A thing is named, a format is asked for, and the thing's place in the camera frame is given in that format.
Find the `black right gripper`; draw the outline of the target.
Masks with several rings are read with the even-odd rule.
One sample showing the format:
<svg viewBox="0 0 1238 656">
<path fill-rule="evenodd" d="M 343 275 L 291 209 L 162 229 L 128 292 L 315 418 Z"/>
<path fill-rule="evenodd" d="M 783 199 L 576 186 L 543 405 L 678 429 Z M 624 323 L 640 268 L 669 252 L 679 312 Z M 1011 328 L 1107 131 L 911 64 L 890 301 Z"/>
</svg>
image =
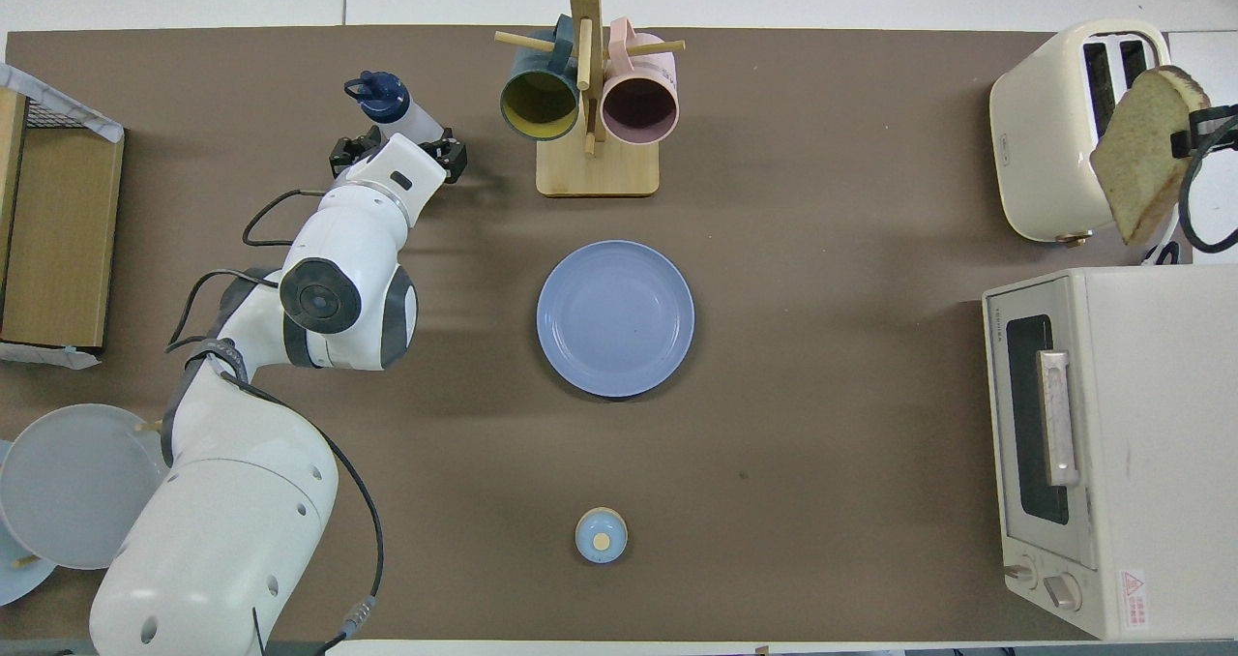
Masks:
<svg viewBox="0 0 1238 656">
<path fill-rule="evenodd" d="M 1172 158 L 1188 158 L 1203 139 L 1208 153 L 1237 149 L 1237 105 L 1212 106 L 1208 114 L 1208 124 L 1206 114 L 1190 114 L 1188 127 L 1171 132 Z"/>
</svg>

